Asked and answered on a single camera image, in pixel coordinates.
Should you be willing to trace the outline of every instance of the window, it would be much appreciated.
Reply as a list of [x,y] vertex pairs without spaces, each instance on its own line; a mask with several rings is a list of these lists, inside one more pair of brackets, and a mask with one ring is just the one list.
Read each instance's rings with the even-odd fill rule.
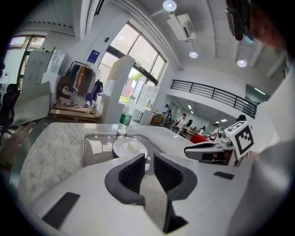
[[45,37],[34,35],[14,37],[11,39],[8,49],[22,50],[24,52],[20,63],[17,58],[13,60],[15,62],[13,68],[18,68],[17,83],[20,83],[20,87],[22,84],[22,78],[24,76],[24,70],[30,55],[30,51],[36,49],[38,50],[39,48],[41,48],[44,40]]
[[15,37],[11,39],[11,42],[9,44],[9,47],[23,47],[23,44],[28,43],[26,40],[26,37]]
[[155,64],[153,65],[153,69],[151,71],[151,75],[159,80],[159,75],[161,74],[161,71],[163,69],[164,66],[164,60],[162,59],[162,57],[160,55],[158,55]]
[[101,63],[98,66],[100,69],[100,81],[103,84],[106,83],[107,77],[111,71],[112,65],[118,60],[115,56],[111,55],[110,53],[105,53],[103,58],[101,59]]
[[29,48],[31,49],[37,49],[37,48],[41,48],[43,42],[44,42],[45,38],[44,37],[34,37],[31,40],[31,43],[29,45]]
[[143,68],[150,71],[153,61],[157,56],[157,52],[142,36],[140,36],[135,42],[129,55]]
[[146,79],[147,78],[138,70],[132,68],[128,75],[126,84],[123,88],[120,100],[123,103],[126,103],[127,101],[129,101],[130,96],[132,95],[135,97],[136,102]]
[[[102,81],[104,82],[107,80],[113,63],[118,60],[118,58],[127,54],[133,57],[137,62],[130,72],[129,79],[132,76],[136,76],[136,79],[138,79],[138,75],[142,77],[140,79],[140,84],[138,81],[136,83],[133,81],[133,86],[137,86],[139,89],[142,83],[150,86],[157,85],[157,80],[161,75],[165,61],[150,42],[142,36],[141,32],[138,32],[129,24],[126,24],[120,30],[102,58],[98,67],[101,69]],[[122,96],[124,97],[127,95],[126,86],[127,83],[122,92]]]
[[127,54],[138,35],[138,32],[126,24],[114,38],[111,46],[122,53]]

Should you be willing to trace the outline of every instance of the blue sign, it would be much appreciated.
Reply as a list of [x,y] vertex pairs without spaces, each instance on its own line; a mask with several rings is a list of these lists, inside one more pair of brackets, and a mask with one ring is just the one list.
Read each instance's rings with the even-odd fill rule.
[[98,56],[99,56],[99,52],[92,50],[91,54],[89,55],[87,61],[91,62],[91,63],[95,63]]

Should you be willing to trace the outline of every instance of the air conditioner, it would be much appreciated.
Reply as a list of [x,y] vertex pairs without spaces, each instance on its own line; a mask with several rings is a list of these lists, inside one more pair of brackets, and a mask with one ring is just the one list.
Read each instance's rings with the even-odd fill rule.
[[195,33],[190,27],[192,26],[192,23],[188,14],[183,14],[179,16],[170,14],[167,23],[171,27],[173,33],[178,40],[185,41],[188,39],[195,39]]

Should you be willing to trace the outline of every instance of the purple garment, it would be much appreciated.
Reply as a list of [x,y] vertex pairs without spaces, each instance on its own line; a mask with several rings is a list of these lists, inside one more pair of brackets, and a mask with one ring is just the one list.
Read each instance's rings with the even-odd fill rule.
[[92,106],[92,101],[94,101],[94,98],[95,98],[95,94],[96,93],[96,88],[97,88],[97,85],[95,84],[93,86],[93,89],[92,89],[92,92],[90,94],[87,94],[86,95],[86,101],[90,101],[90,105]]

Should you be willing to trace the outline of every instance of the black rectangular slot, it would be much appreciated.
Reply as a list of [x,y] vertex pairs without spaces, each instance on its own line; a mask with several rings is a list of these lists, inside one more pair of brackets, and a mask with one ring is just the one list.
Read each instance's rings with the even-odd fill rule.
[[47,224],[59,229],[67,215],[70,213],[71,209],[74,207],[75,203],[79,199],[80,195],[67,192],[65,195],[59,199],[59,201],[43,216]]
[[229,180],[232,180],[235,176],[233,174],[229,174],[229,173],[225,173],[225,172],[221,172],[221,171],[214,173],[214,175],[225,178],[225,179],[229,179]]
[[189,38],[188,29],[186,27],[184,27],[183,30],[184,30],[184,33],[185,33],[186,37]]

